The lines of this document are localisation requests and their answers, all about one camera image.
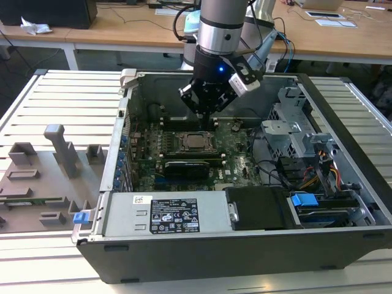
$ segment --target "green circuit board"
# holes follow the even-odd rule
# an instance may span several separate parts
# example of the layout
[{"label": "green circuit board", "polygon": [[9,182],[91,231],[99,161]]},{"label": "green circuit board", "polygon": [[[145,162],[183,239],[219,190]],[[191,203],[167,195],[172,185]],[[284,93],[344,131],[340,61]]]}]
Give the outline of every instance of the green circuit board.
[{"label": "green circuit board", "polygon": [[179,132],[166,132],[165,134],[159,124],[150,124],[140,134],[143,140],[139,140],[138,146],[134,147],[136,151],[134,162],[137,162],[138,173],[135,191],[223,190],[230,186],[260,185],[260,176],[255,171],[249,154],[248,146],[251,141],[248,135],[249,129],[239,127],[233,131],[233,127],[236,126],[238,126],[238,121],[222,120],[219,121],[219,126],[214,132],[210,132],[214,137],[217,151],[219,154],[224,153],[225,157],[224,160],[208,159],[210,162],[211,160],[219,161],[217,166],[213,166],[214,164],[210,166],[208,179],[173,183],[173,181],[166,181],[163,166],[164,162],[174,159],[168,160],[160,157],[159,154],[162,149],[165,149],[165,137],[175,136]]}]

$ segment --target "motherboard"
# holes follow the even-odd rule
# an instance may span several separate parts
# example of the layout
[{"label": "motherboard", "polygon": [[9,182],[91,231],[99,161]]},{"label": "motherboard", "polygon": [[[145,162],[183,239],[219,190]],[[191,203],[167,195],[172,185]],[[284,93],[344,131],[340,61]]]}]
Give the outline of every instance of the motherboard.
[{"label": "motherboard", "polygon": [[224,190],[261,184],[251,159],[252,128],[237,119],[216,120],[209,131],[184,128],[152,123],[138,126],[141,131],[131,130],[134,191]]}]

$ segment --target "floor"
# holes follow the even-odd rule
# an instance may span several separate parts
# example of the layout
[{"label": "floor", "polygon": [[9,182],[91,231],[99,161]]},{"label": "floor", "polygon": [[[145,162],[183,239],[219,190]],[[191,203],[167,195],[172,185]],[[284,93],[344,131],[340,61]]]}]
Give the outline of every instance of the floor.
[{"label": "floor", "polygon": [[[12,48],[9,51],[11,58],[0,63],[0,117],[33,75],[18,52]],[[69,69],[62,50],[21,47],[18,51],[34,69]],[[124,64],[118,66],[112,51],[80,50],[77,56],[81,70],[178,69],[181,65],[179,55],[165,58],[160,53],[121,52],[121,57]],[[282,62],[277,72],[285,69],[285,63]],[[365,95],[369,94],[373,80],[369,65],[349,64],[344,67],[343,64],[336,64],[332,75],[325,73],[327,67],[327,62],[315,62],[312,65],[309,61],[303,61],[296,71],[309,76],[349,77]]]}]

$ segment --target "blue cable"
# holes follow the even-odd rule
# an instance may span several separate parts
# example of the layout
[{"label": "blue cable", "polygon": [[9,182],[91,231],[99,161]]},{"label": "blue cable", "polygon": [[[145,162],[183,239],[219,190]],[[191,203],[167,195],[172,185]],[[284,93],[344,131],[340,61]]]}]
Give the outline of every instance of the blue cable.
[{"label": "blue cable", "polygon": [[284,70],[284,72],[287,72],[287,71],[288,71],[288,67],[290,66],[290,63],[291,63],[292,58],[293,58],[291,42],[289,42],[289,41],[287,40],[286,36],[283,35],[281,32],[277,32],[277,33],[278,33],[278,34],[280,35],[280,37],[284,40],[284,42],[286,42],[286,44],[289,46],[289,49],[290,49],[290,53],[289,53],[289,55],[288,55],[288,63],[287,63],[286,69]]},{"label": "blue cable", "polygon": [[293,55],[292,55],[292,44],[291,44],[291,42],[287,42],[287,43],[288,43],[288,45],[289,45],[289,47],[290,47],[290,55],[289,55],[289,57],[288,57],[288,63],[287,63],[287,66],[286,66],[286,69],[284,70],[284,72],[287,72],[287,71],[288,71],[288,68],[290,67],[290,64],[291,64],[292,59],[293,59]]}]

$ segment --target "yellow cable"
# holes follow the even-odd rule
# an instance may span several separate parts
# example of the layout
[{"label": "yellow cable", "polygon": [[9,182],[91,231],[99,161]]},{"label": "yellow cable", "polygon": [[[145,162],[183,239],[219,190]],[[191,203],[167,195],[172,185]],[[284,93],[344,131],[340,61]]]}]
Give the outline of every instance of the yellow cable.
[{"label": "yellow cable", "polygon": [[330,171],[335,174],[335,177],[336,177],[336,188],[338,189],[339,188],[339,182],[338,182],[339,176],[337,175],[337,171],[332,169],[332,168],[330,169]]},{"label": "yellow cable", "polygon": [[311,179],[309,182],[307,182],[306,184],[302,185],[300,187],[300,189],[304,189],[306,187],[309,187],[311,184],[315,183],[318,180],[318,176],[315,176],[313,179]]}]

